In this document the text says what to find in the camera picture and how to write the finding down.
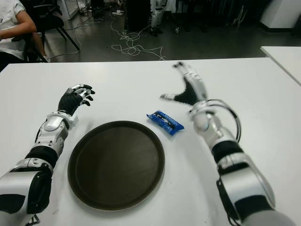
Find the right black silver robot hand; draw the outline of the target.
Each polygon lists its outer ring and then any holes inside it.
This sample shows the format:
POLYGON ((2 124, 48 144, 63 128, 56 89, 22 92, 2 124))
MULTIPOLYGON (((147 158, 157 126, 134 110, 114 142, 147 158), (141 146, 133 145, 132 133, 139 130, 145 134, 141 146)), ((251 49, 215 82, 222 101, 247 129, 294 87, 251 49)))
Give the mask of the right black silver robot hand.
POLYGON ((184 62, 178 62, 173 65, 182 75, 185 89, 180 94, 162 94, 161 99, 176 101, 187 105, 195 105, 198 102, 208 100, 205 84, 200 75, 184 62))

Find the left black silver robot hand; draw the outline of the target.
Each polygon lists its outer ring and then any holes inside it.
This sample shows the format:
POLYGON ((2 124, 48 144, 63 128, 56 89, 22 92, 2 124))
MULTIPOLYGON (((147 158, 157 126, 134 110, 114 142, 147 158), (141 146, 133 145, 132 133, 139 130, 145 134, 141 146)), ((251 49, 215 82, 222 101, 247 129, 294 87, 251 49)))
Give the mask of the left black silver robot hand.
POLYGON ((79 106, 90 106, 94 94, 95 91, 87 84, 77 84, 69 87, 61 97, 57 110, 73 116, 79 106))

